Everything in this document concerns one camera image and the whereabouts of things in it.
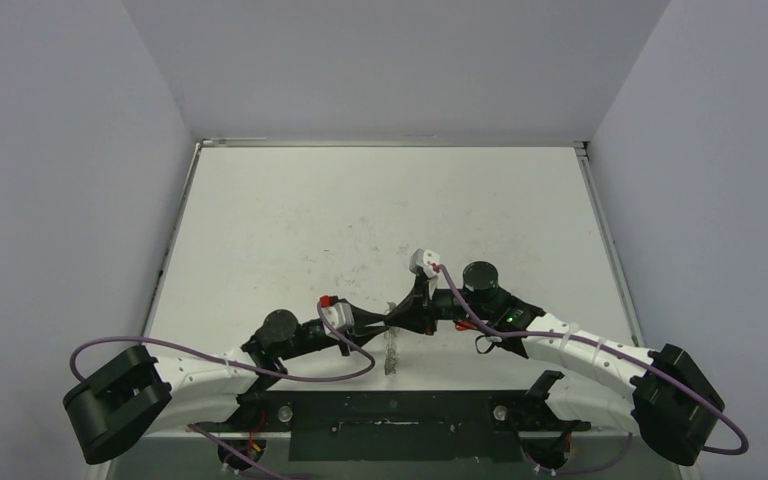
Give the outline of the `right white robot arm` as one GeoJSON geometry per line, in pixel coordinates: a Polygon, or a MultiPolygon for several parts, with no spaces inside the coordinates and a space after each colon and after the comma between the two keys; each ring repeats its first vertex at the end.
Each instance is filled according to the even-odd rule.
{"type": "Polygon", "coordinates": [[[509,353],[541,361],[600,386],[584,393],[552,385],[525,402],[528,421],[548,429],[582,420],[637,434],[662,458],[692,466],[726,420],[725,404],[712,383],[682,348],[659,350],[623,345],[581,329],[504,289],[497,268],[468,264],[455,288],[448,270],[431,261],[411,267],[410,293],[388,312],[384,324],[431,334],[440,321],[480,332],[509,353]]]}

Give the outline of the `silver keyring disc with rings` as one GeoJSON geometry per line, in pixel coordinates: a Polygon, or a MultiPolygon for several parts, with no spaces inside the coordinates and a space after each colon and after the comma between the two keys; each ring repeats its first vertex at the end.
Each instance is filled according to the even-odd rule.
{"type": "Polygon", "coordinates": [[[384,372],[386,376],[395,375],[397,371],[397,364],[399,360],[397,340],[400,332],[401,332],[401,329],[399,327],[389,326],[387,331],[384,333],[384,342],[385,342],[384,372]]]}

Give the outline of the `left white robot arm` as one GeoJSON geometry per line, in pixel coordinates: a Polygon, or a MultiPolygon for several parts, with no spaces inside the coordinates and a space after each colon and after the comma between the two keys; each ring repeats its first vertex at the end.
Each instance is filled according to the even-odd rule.
{"type": "Polygon", "coordinates": [[[318,316],[302,323],[285,309],[269,313],[240,347],[207,354],[170,341],[128,337],[128,348],[84,376],[63,399],[84,460],[101,464],[132,448],[144,435],[192,423],[225,422],[242,431],[257,420],[247,395],[277,380],[300,381],[283,362],[332,346],[343,355],[386,329],[385,314],[367,312],[335,296],[321,298],[318,316]]]}

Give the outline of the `key with red tag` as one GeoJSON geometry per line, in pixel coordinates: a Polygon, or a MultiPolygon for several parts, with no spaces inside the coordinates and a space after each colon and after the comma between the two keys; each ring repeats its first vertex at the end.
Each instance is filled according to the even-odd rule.
{"type": "Polygon", "coordinates": [[[474,323],[465,320],[456,321],[454,326],[458,331],[480,331],[480,328],[474,323]]]}

